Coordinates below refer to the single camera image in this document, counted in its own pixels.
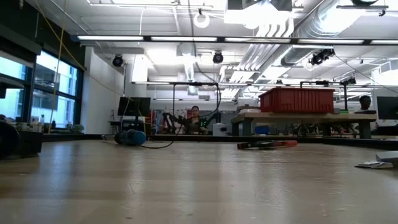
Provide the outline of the blue-handled screwdriver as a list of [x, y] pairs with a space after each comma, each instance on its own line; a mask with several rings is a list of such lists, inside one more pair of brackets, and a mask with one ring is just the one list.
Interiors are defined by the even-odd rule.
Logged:
[[136, 131], [130, 129], [128, 131], [122, 131], [114, 135], [114, 140], [118, 144], [128, 146], [141, 146], [146, 142], [146, 135], [142, 131]]

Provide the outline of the red-handled pliers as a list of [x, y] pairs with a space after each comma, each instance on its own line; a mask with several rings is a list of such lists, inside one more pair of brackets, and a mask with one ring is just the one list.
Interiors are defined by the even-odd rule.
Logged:
[[240, 150], [268, 149], [268, 148], [277, 148], [277, 147], [291, 147], [291, 146], [296, 146], [297, 144], [298, 142], [296, 140], [256, 141], [256, 142], [238, 143], [237, 148]]

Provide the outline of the red ribbed crate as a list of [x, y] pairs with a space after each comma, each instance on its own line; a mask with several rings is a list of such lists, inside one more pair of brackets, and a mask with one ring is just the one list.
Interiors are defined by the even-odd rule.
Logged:
[[259, 96], [262, 112], [270, 113], [333, 113], [332, 89], [273, 88]]

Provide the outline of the black utility knife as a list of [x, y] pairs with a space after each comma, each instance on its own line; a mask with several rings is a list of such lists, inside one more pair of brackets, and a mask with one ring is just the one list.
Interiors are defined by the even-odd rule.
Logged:
[[379, 152], [375, 161], [366, 161], [356, 164], [357, 168], [364, 169], [398, 169], [398, 151]]

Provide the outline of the person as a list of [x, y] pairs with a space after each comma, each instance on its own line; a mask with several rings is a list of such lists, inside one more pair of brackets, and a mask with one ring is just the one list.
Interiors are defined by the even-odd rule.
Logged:
[[201, 125], [199, 107], [193, 106], [191, 108], [192, 116], [187, 121], [186, 133], [191, 135], [207, 134], [208, 130]]
[[376, 114], [375, 110], [370, 110], [371, 98], [368, 95], [361, 96], [359, 99], [360, 109], [355, 111], [356, 114]]

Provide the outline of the large window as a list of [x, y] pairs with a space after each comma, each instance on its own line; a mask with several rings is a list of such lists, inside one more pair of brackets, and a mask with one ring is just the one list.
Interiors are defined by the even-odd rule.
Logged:
[[12, 121], [39, 121], [66, 129], [80, 122], [83, 73], [42, 51], [30, 64], [0, 51], [0, 77], [16, 79], [0, 98], [0, 114]]

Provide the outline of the black computer monitor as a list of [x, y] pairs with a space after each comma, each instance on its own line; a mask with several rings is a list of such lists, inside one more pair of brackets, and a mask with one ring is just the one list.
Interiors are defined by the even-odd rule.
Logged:
[[120, 97], [118, 116], [148, 116], [150, 103], [147, 97]]
[[378, 96], [377, 115], [379, 119], [398, 120], [398, 97]]

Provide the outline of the white machine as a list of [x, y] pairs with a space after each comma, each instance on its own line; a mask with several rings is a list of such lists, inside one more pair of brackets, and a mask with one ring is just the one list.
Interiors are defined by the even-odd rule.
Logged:
[[212, 125], [212, 135], [213, 136], [218, 136], [218, 137], [223, 137], [227, 136], [228, 126], [224, 123], [214, 123]]

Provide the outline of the wooden cart top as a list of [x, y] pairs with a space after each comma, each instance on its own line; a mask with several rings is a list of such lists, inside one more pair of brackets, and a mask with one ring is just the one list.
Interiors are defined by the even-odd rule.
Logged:
[[288, 113], [243, 113], [231, 120], [232, 123], [243, 123], [244, 121], [256, 123], [339, 123], [360, 121], [373, 122], [377, 120], [376, 114], [288, 114]]

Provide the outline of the black metal stand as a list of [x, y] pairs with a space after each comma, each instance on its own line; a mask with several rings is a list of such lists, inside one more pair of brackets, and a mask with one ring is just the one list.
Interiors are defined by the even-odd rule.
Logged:
[[321, 85], [323, 87], [328, 87], [330, 85], [342, 86], [343, 93], [344, 93], [344, 110], [348, 111], [348, 98], [347, 98], [347, 91], [348, 91], [348, 84], [345, 82], [330, 82], [328, 80], [318, 80], [318, 81], [302, 81], [300, 82], [300, 88], [303, 88], [303, 84], [308, 83], [310, 85]]
[[[189, 118], [191, 118], [192, 113], [191, 113], [191, 108], [193, 106], [198, 106], [198, 105], [193, 105], [191, 108], [189, 108], [187, 105], [180, 105], [179, 102], [189, 102], [189, 99], [177, 99], [175, 97], [175, 85], [173, 86], [173, 98], [151, 98], [151, 103], [150, 103], [150, 109], [153, 110], [160, 110], [161, 113], [161, 117], [162, 117], [162, 131], [164, 133], [163, 130], [163, 126], [164, 126], [164, 122], [163, 122], [163, 113], [171, 113], [175, 116], [181, 115], [185, 118], [185, 122], [184, 125], [182, 127], [182, 130], [180, 132], [180, 134], [187, 134], [186, 133], [186, 129], [187, 129], [187, 121]], [[220, 117], [221, 114], [218, 111], [218, 107], [220, 105], [220, 98], [218, 96], [218, 98], [215, 100], [216, 102], [216, 107], [213, 111], [208, 112], [207, 114], [200, 114], [200, 108], [199, 108], [199, 114], [200, 114], [200, 122], [201, 125], [203, 127], [205, 127], [206, 129], [207, 126], [211, 123], [212, 119], [216, 119], [216, 122], [219, 123], [220, 121]]]

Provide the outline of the white tape roll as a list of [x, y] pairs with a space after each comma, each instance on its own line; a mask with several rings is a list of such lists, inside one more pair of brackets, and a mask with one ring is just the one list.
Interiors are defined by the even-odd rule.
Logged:
[[210, 24], [210, 17], [204, 12], [197, 12], [193, 18], [193, 23], [198, 28], [204, 29]]

